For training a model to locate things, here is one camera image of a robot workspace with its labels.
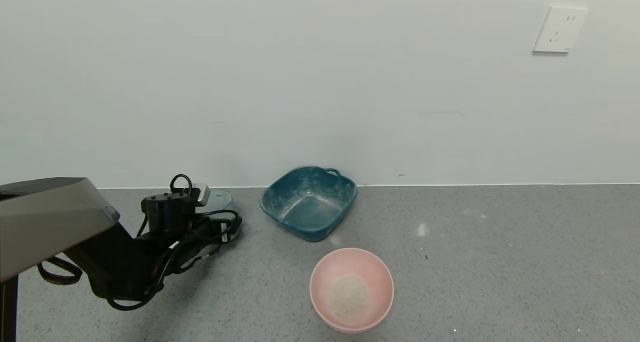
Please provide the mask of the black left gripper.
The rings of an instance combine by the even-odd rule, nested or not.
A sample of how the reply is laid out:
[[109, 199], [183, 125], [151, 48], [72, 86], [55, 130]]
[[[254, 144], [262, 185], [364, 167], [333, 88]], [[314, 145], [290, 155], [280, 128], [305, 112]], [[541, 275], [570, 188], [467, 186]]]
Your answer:
[[231, 223], [230, 219], [213, 218], [205, 222], [207, 232], [205, 238], [213, 244], [224, 244], [229, 240], [229, 235], [237, 235], [242, 230], [242, 217], [236, 217]]

